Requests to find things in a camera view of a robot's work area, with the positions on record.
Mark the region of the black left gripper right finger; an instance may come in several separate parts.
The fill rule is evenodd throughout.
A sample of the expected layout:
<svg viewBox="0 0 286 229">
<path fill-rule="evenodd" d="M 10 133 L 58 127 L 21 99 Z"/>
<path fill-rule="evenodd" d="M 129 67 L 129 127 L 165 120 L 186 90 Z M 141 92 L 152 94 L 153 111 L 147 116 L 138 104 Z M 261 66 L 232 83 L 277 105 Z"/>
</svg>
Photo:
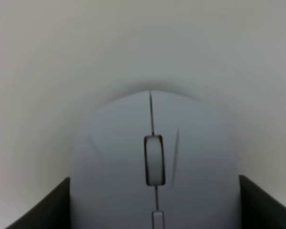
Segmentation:
<svg viewBox="0 0 286 229">
<path fill-rule="evenodd" d="M 286 229 L 286 207 L 244 175 L 239 176 L 243 229 Z"/>
</svg>

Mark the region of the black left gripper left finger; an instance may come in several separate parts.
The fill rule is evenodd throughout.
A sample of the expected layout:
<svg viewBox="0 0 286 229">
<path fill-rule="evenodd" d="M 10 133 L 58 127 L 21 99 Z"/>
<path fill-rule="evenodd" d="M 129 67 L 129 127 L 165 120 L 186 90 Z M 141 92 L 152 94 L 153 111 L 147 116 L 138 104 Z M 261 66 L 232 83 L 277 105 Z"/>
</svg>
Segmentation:
<svg viewBox="0 0 286 229">
<path fill-rule="evenodd" d="M 65 178 L 9 229 L 70 229 L 70 178 Z"/>
</svg>

